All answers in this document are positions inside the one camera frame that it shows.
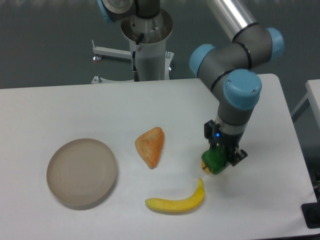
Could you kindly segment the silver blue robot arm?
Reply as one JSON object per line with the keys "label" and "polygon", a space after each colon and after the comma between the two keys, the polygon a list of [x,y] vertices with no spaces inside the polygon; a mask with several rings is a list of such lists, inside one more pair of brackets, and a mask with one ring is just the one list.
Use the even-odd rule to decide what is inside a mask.
{"label": "silver blue robot arm", "polygon": [[[129,41],[128,58],[136,82],[169,77],[166,41],[173,20],[158,0],[100,0],[106,21],[120,22]],[[262,90],[252,68],[280,57],[284,39],[275,28],[261,26],[239,0],[209,0],[209,9],[231,40],[224,48],[203,44],[190,56],[189,67],[219,102],[215,120],[204,125],[204,136],[211,149],[221,148],[224,161],[202,157],[210,171],[216,166],[235,166],[247,157],[239,143]]]}

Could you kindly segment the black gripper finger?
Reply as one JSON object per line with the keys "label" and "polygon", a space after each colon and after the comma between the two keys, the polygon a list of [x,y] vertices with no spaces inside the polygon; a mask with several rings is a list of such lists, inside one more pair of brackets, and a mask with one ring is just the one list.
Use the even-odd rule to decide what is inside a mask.
{"label": "black gripper finger", "polygon": [[228,148],[226,151],[227,161],[234,167],[239,162],[241,162],[244,158],[248,156],[248,153],[243,149],[238,147],[236,148]]}
{"label": "black gripper finger", "polygon": [[215,122],[213,120],[209,120],[204,124],[204,137],[208,140],[210,145],[216,145]]}

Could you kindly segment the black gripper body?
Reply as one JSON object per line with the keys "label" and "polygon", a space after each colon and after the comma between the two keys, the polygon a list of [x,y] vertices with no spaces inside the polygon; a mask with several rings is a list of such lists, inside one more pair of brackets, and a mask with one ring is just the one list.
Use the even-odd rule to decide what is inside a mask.
{"label": "black gripper body", "polygon": [[240,140],[245,132],[247,124],[243,125],[230,125],[221,122],[215,123],[215,140],[216,145],[211,145],[211,148],[215,148],[217,146],[221,146],[224,148],[227,158],[227,149],[228,148],[239,148]]}

